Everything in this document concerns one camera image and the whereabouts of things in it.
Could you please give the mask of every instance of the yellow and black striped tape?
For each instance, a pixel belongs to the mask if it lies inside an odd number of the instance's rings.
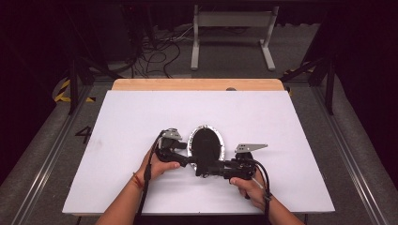
[[[67,79],[62,83],[61,89],[58,91],[58,95],[54,98],[55,102],[58,101],[66,101],[70,102],[70,97],[64,97],[65,91],[67,91],[68,86],[70,85],[70,80]],[[95,102],[97,99],[95,97],[88,97],[85,102]]]

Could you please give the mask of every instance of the floor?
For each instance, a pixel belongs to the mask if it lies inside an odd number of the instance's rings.
[[[179,27],[179,37],[189,26]],[[192,35],[162,50],[145,49],[145,58],[120,74],[127,78],[279,78],[297,68],[314,37],[317,25],[275,27],[269,48],[276,65],[268,71],[258,29],[203,29],[199,69],[190,70]],[[159,31],[159,37],[171,34]],[[120,67],[112,63],[110,68]],[[360,121],[337,80],[331,116],[323,106],[325,85],[309,87],[303,74],[285,83],[330,197],[333,213],[310,214],[307,224],[398,224],[398,193],[381,165]],[[81,86],[77,111],[58,102],[53,113],[0,187],[0,224],[93,224],[97,217],[62,214],[69,187],[79,167],[87,127],[93,128],[106,91],[113,81],[97,76],[93,86]],[[95,98],[94,102],[85,101]],[[146,217],[144,224],[260,224],[258,216]]]

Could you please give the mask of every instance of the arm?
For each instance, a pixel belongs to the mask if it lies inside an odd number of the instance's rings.
[[[119,195],[117,195],[111,205],[109,205],[109,207],[105,210],[96,224],[132,224],[135,218],[135,212],[137,211],[141,200],[141,194],[144,186],[144,171],[149,159],[149,154],[150,151],[146,153],[140,169],[134,175],[136,177],[131,177],[129,182],[120,191]],[[177,162],[165,163],[159,161],[159,159],[156,157],[156,154],[152,156],[151,164],[151,180],[156,179],[166,171],[179,168],[179,163]]]
[[[257,170],[254,179],[263,183],[260,172]],[[243,180],[233,177],[230,183],[237,186],[240,195],[243,197],[248,194],[251,198],[252,204],[264,212],[264,191],[253,180]],[[269,221],[273,225],[302,225],[303,223],[295,217],[282,203],[280,203],[274,196],[269,201]]]

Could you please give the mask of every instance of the white tabletop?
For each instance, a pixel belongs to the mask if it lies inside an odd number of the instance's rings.
[[[271,192],[292,212],[334,211],[290,96],[285,91],[109,91],[63,213],[101,214],[139,168],[162,129],[186,142],[201,125],[222,135],[225,159],[239,143],[268,171]],[[143,214],[259,214],[222,177],[196,177],[191,165],[152,181]]]

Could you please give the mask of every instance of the oval frame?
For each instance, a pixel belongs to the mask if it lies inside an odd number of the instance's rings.
[[[220,156],[219,156],[219,160],[220,160],[220,161],[223,161],[223,160],[224,160],[224,156],[225,156],[225,147],[224,147],[224,142],[223,142],[223,139],[222,139],[222,135],[220,134],[220,132],[219,132],[216,128],[214,128],[214,127],[212,127],[212,126],[210,126],[210,125],[202,125],[202,126],[199,126],[199,127],[197,127],[197,128],[191,133],[191,135],[190,135],[190,137],[189,137],[189,139],[188,139],[188,142],[187,142],[187,153],[188,153],[188,157],[192,157],[192,156],[193,156],[193,154],[192,154],[192,141],[193,141],[193,137],[195,136],[195,134],[196,134],[200,129],[204,129],[204,128],[211,129],[211,130],[217,135],[217,138],[219,139],[220,145],[221,145],[221,147],[220,147]],[[193,169],[196,170],[196,168],[197,168],[196,163],[193,162],[193,163],[191,163],[191,165],[192,165]]]

